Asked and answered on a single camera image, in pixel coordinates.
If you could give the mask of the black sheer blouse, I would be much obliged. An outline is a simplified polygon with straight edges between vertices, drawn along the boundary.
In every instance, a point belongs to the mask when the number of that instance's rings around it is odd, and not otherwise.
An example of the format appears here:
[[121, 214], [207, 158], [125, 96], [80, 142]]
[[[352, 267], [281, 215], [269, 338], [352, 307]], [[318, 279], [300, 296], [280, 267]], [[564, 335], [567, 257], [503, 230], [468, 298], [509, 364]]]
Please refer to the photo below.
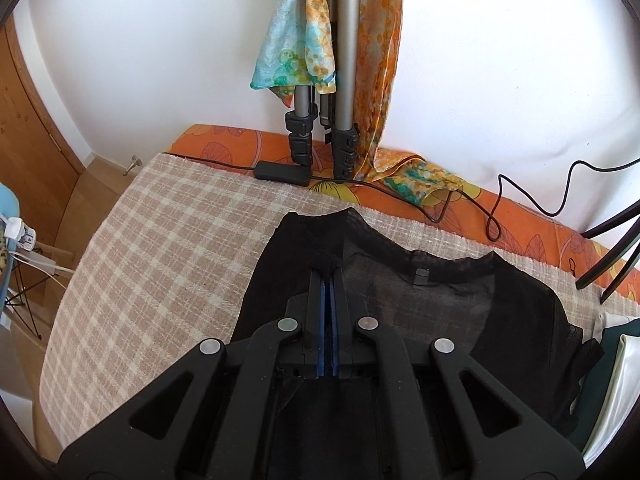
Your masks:
[[232, 335], [256, 479], [575, 479], [564, 436], [602, 356], [496, 254], [408, 250], [352, 209], [287, 214]]

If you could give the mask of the white and green garment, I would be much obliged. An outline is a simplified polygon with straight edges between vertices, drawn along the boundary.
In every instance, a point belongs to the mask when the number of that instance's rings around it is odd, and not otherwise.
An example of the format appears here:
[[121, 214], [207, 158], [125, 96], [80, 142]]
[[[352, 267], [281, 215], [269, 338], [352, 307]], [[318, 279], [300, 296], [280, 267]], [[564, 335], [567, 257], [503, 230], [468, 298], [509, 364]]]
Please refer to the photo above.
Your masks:
[[639, 319], [602, 312], [593, 336], [603, 356], [582, 384], [570, 434], [588, 467], [614, 442], [639, 401]]

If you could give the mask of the beige plaid bed cover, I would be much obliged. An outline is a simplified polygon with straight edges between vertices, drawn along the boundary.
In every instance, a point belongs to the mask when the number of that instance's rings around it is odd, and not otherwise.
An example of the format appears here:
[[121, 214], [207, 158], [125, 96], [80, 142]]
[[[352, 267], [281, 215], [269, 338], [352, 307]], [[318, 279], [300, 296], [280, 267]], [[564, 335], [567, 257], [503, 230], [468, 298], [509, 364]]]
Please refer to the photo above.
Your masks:
[[90, 240], [56, 312], [39, 401], [58, 442], [71, 444], [201, 340], [229, 340], [286, 214], [345, 208], [292, 185], [155, 157]]

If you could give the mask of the white charger plug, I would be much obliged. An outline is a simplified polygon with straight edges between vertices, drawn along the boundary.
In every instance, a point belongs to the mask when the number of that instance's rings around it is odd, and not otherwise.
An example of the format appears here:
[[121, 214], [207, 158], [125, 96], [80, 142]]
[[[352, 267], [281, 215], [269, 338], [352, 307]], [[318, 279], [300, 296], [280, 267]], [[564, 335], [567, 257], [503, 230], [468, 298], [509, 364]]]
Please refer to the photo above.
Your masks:
[[37, 241], [36, 231], [28, 226], [22, 218], [9, 217], [6, 218], [4, 224], [4, 236], [8, 240], [13, 240], [19, 248], [25, 252], [31, 252]]

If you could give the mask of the black power adapter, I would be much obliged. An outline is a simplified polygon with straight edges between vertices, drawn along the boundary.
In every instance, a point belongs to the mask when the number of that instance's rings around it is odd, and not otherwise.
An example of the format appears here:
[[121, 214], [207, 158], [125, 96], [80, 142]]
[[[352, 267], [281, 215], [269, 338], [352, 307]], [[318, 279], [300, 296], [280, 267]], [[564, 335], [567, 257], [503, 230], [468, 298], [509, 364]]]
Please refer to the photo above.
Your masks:
[[308, 186], [311, 180], [309, 167], [280, 164], [280, 162], [266, 162], [260, 160], [253, 169], [257, 180], [287, 183], [298, 186]]

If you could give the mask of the metal door stopper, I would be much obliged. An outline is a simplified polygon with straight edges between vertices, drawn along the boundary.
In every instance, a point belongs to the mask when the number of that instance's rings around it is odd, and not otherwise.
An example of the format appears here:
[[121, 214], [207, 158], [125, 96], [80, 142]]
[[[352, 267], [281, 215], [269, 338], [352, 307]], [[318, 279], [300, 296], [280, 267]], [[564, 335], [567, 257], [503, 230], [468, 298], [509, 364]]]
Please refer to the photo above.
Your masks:
[[131, 157], [131, 162], [129, 163], [129, 165], [128, 165], [128, 166], [126, 167], [126, 169], [122, 172], [122, 175], [123, 175], [124, 177], [127, 177], [127, 176], [128, 176], [128, 174], [130, 174], [130, 172], [131, 172], [132, 170], [135, 170], [136, 168], [141, 167], [141, 166], [142, 166], [142, 161], [141, 161], [141, 159], [140, 159], [138, 156], [134, 155], [134, 156], [132, 156], [132, 157]]

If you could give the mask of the blue chair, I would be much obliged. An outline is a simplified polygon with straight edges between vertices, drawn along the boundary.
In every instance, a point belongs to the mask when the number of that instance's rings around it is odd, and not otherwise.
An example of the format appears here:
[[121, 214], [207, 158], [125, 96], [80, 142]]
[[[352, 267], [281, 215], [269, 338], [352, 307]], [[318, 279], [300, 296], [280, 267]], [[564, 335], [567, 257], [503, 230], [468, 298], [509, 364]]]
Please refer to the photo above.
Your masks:
[[37, 347], [46, 343], [39, 330], [28, 294], [51, 281], [63, 290], [61, 278], [71, 278], [75, 271], [61, 266], [56, 258], [74, 258], [72, 252], [36, 241], [31, 252], [19, 248], [4, 236], [6, 218], [21, 217], [20, 202], [4, 184], [1, 185], [1, 318], [9, 320]]

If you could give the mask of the wooden door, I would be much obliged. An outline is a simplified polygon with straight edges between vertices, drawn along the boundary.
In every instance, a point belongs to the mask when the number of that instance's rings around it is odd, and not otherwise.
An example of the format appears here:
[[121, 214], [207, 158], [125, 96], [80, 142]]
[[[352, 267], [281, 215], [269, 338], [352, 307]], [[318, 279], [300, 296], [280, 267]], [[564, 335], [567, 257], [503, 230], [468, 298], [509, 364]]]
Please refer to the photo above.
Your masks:
[[83, 172], [40, 99], [9, 18], [1, 27], [1, 182], [43, 243], [55, 242]]

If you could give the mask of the grey folded tripod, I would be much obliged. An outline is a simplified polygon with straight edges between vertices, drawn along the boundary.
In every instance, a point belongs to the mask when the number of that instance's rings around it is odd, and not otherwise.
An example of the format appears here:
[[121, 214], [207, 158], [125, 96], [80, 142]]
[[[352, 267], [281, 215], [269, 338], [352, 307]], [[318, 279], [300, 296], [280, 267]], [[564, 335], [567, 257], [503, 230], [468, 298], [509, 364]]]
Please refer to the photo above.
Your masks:
[[[354, 118], [360, 0], [336, 0], [336, 93], [333, 99], [331, 146], [333, 175], [340, 181], [355, 172], [358, 127]], [[285, 115], [290, 132], [292, 165], [284, 168], [285, 180], [306, 185], [311, 178], [311, 130], [318, 117], [311, 88], [294, 92], [294, 110]]]

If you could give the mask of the colourful orange-blue scarf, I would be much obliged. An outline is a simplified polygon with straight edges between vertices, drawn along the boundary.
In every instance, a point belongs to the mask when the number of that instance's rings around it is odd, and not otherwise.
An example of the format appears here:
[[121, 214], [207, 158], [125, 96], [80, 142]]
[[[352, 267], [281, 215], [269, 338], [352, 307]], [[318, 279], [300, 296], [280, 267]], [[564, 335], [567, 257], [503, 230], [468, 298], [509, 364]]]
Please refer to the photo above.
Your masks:
[[[397, 72], [404, 0], [360, 0], [354, 118], [358, 127], [354, 175], [380, 182], [403, 200], [423, 206], [435, 192], [459, 192], [460, 177], [406, 151], [382, 148]], [[269, 90], [294, 110], [294, 92], [311, 88], [315, 124], [331, 146], [336, 93], [336, 0], [278, 0], [262, 40], [250, 86]]]

